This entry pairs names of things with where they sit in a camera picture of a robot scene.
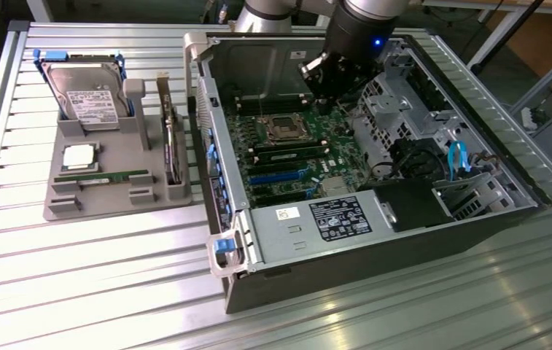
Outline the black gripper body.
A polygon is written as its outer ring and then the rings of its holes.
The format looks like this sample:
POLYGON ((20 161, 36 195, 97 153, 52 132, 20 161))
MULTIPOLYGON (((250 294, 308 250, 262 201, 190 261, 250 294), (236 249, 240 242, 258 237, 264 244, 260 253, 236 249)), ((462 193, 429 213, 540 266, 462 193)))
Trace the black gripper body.
POLYGON ((325 71, 370 71, 391 32, 391 18, 367 17, 353 9, 351 4, 337 4, 325 34, 325 71))

